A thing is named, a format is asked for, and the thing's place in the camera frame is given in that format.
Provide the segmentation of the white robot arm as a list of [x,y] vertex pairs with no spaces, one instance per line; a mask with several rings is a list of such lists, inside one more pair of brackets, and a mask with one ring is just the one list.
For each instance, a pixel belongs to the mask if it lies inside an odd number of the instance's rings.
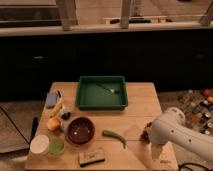
[[176,107],[168,108],[152,121],[148,130],[151,144],[162,147],[171,141],[213,162],[213,137],[191,130],[184,124],[184,113]]

